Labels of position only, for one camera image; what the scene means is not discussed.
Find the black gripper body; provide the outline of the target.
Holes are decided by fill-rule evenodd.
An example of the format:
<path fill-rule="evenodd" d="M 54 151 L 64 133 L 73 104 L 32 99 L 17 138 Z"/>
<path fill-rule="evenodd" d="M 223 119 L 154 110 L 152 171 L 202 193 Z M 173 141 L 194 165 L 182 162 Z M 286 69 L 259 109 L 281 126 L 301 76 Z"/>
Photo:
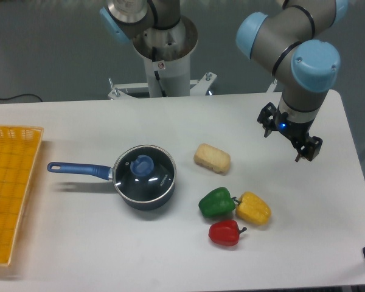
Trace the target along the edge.
<path fill-rule="evenodd" d="M 318 138 L 311 137 L 309 130 L 317 115 L 317 110 L 302 112 L 288 105 L 278 105 L 274 116 L 274 128 L 291 141 L 296 149 L 316 149 Z"/>

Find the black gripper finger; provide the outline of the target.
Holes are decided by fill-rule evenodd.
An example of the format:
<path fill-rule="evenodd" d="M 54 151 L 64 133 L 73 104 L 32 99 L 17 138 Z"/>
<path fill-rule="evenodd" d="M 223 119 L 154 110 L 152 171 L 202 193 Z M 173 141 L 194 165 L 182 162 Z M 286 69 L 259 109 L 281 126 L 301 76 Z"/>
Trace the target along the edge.
<path fill-rule="evenodd" d="M 277 113 L 277 108 L 274 106 L 273 103 L 269 102 L 265 105 L 257 118 L 259 124 L 262 125 L 264 131 L 264 137 L 268 137 L 272 131 L 276 131 L 276 123 L 275 117 Z"/>
<path fill-rule="evenodd" d="M 322 143 L 323 140 L 316 136 L 306 136 L 300 142 L 296 142 L 297 156 L 295 161 L 306 159 L 311 162 L 319 154 Z"/>

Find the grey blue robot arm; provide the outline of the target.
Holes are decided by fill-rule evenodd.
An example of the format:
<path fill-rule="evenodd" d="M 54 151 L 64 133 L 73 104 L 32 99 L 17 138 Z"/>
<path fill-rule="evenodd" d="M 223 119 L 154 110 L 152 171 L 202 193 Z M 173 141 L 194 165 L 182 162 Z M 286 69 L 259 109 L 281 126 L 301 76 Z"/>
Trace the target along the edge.
<path fill-rule="evenodd" d="M 266 105 L 258 122 L 265 134 L 285 136 L 300 159 L 319 154 L 322 140 L 309 130 L 341 65 L 336 48 L 316 36 L 342 19 L 347 7 L 347 1 L 285 1 L 275 17 L 250 14 L 236 34 L 240 51 L 284 85 L 279 104 Z M 114 39 L 132 43 L 142 57 L 151 97 L 192 93 L 190 55 L 198 32 L 179 1 L 108 1 L 100 16 Z"/>

